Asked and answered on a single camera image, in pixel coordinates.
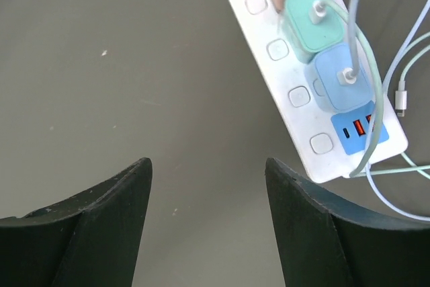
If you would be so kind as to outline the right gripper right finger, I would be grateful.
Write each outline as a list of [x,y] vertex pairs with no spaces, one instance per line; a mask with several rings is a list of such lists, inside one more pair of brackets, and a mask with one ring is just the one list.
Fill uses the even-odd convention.
[[429,225],[350,202],[268,158],[265,180],[286,286],[428,286]]

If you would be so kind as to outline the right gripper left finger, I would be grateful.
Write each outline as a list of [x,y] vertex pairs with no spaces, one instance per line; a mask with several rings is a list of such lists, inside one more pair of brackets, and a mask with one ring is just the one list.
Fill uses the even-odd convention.
[[1,219],[2,286],[131,286],[153,178],[141,158],[66,200]]

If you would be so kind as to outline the white power strip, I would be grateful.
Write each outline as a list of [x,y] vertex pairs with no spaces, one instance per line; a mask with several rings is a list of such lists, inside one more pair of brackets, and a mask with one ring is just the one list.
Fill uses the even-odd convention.
[[323,87],[311,66],[297,59],[269,0],[229,2],[308,178],[315,183],[348,178],[366,143],[353,122],[368,128],[374,103],[345,114],[322,110]]

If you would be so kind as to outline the light blue charger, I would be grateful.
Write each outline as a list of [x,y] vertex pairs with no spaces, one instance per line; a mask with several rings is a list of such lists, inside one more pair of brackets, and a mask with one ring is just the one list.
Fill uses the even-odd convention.
[[349,45],[345,42],[323,50],[306,65],[304,74],[321,110],[346,113],[372,100],[374,90],[363,66],[359,66],[355,81],[348,83],[344,74],[351,69]]

